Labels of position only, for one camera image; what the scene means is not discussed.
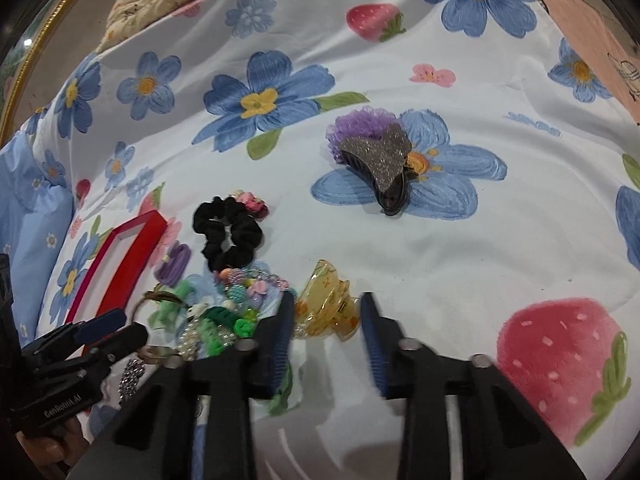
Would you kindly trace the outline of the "person's left hand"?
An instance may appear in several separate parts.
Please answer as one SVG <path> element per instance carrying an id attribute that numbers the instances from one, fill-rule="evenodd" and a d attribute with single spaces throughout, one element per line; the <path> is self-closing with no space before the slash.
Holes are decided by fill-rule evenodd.
<path id="1" fill-rule="evenodd" d="M 61 440 L 51 438 L 26 438 L 18 432 L 15 437 L 23 450 L 46 479 L 65 479 L 60 465 L 72 468 L 88 450 L 90 443 L 84 437 L 77 417 L 65 422 L 66 434 Z"/>

